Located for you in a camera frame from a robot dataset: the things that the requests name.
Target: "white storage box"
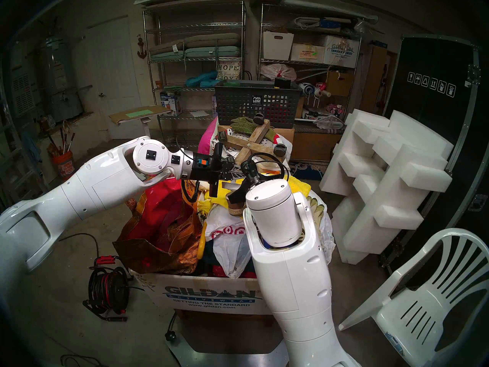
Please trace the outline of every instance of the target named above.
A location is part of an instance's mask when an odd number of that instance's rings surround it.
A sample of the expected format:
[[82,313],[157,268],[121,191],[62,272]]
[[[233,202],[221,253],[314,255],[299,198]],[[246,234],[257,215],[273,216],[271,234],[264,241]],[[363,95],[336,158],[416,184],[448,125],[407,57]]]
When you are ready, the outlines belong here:
[[294,43],[292,45],[291,60],[298,62],[322,63],[324,47],[320,45],[307,45]]
[[294,34],[281,32],[263,32],[263,58],[288,60],[291,53]]
[[271,314],[258,279],[131,273],[156,306],[197,312]]
[[323,46],[323,63],[355,68],[360,42],[328,35],[324,39]]

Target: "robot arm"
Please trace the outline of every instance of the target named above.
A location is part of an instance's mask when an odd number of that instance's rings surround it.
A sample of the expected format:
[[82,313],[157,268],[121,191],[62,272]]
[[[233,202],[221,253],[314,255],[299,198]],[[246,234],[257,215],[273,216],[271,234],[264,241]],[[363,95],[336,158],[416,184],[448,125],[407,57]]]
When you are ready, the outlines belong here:
[[[142,136],[92,158],[68,181],[43,196],[10,207],[0,216],[3,287],[9,288],[18,276],[36,268],[64,230],[125,202],[171,174],[217,186],[223,174],[220,151],[217,147],[214,156],[182,150],[171,153],[161,142]],[[135,170],[155,176],[141,181]]]

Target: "anchor decoration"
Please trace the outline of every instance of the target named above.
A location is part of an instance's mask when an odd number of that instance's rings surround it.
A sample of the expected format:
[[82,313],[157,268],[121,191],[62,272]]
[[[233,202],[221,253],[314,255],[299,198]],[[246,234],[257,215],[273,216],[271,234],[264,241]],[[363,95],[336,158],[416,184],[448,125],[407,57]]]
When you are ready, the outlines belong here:
[[143,51],[144,42],[143,42],[143,38],[141,38],[141,34],[138,34],[137,36],[138,36],[137,40],[139,41],[137,42],[137,45],[141,49],[141,51],[137,52],[137,56],[139,56],[141,59],[144,59],[146,55],[148,55],[148,52]]

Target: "green glove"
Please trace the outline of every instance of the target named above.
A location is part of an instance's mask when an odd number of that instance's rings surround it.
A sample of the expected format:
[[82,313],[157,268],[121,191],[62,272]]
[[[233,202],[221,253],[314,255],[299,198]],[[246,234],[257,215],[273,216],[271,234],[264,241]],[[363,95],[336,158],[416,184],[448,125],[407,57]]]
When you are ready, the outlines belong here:
[[[258,125],[248,117],[239,117],[231,120],[231,129],[233,129],[233,131],[236,133],[251,135],[257,126]],[[275,135],[276,133],[273,131],[273,129],[268,129],[265,134],[265,138],[270,142],[273,142]]]

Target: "mesh basket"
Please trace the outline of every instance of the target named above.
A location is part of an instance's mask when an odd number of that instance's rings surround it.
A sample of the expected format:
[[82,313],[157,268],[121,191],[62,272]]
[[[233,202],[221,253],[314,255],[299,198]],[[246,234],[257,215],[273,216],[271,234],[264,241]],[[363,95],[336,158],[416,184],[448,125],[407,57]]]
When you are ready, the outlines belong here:
[[239,86],[215,86],[220,125],[230,125],[238,117],[253,118],[262,113],[270,125],[291,129],[301,90],[275,89],[272,82],[241,82]]

